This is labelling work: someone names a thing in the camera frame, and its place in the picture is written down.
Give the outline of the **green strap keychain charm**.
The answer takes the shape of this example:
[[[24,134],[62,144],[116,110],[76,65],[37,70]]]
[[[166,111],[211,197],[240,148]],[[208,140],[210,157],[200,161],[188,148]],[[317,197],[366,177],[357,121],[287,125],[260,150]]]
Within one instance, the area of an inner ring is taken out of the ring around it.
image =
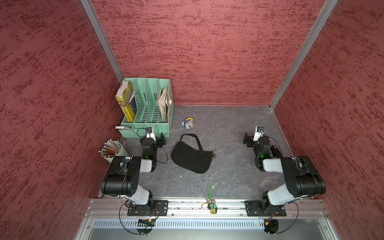
[[[215,183],[213,181],[209,181],[208,183],[208,197],[206,198],[206,202],[202,204],[202,208],[206,208],[210,211],[211,214],[217,214],[218,207],[216,205],[216,200],[213,198],[213,192],[215,189]]]

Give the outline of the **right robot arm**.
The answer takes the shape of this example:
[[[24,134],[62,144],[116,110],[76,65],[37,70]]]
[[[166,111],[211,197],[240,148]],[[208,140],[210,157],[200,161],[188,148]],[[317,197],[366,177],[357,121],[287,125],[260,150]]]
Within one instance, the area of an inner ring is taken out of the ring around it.
[[[243,143],[253,149],[255,165],[261,172],[281,173],[285,180],[278,188],[264,192],[260,201],[247,202],[251,213],[282,216],[286,204],[326,193],[326,184],[309,157],[284,157],[279,147],[260,132],[253,137],[245,133]]]

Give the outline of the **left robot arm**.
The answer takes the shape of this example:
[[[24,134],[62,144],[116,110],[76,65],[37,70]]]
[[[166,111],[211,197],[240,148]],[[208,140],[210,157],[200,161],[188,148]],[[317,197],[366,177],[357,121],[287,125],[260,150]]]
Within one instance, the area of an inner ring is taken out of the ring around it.
[[[103,195],[129,201],[128,214],[152,215],[156,212],[153,194],[139,185],[141,173],[152,173],[157,166],[157,150],[166,144],[163,133],[158,138],[142,137],[143,153],[139,156],[113,158],[102,181]]]

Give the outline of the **blue yellow toy charm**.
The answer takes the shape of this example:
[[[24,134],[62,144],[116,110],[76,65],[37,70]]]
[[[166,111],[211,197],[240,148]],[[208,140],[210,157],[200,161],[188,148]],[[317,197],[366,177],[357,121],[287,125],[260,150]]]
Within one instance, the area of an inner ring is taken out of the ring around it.
[[[193,118],[187,118],[186,120],[184,120],[181,125],[185,128],[185,129],[192,129],[195,124],[194,124],[194,119]]]

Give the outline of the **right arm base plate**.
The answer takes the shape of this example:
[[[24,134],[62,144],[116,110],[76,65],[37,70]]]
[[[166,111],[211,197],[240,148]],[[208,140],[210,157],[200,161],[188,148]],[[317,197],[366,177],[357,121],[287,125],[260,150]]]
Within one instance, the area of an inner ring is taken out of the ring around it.
[[[274,206],[265,201],[245,201],[248,217],[286,217],[284,205]]]

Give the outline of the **black fabric bag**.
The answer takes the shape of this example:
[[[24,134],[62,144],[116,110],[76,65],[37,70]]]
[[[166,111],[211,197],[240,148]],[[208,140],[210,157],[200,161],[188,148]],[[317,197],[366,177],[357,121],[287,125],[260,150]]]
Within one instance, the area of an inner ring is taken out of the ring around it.
[[[184,136],[195,138],[198,149],[194,149],[184,143]],[[206,173],[215,158],[216,151],[203,150],[201,142],[196,134],[183,134],[180,138],[180,141],[177,142],[171,153],[171,159],[176,165],[197,174]]]

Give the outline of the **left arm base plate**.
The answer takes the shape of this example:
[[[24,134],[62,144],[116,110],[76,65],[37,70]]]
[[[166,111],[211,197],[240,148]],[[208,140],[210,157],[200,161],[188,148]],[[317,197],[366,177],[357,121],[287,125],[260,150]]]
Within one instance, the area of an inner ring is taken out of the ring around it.
[[[133,205],[126,203],[128,208],[128,216],[150,216],[150,217],[163,217],[167,215],[169,201],[167,200],[154,200],[149,201],[146,205]]]

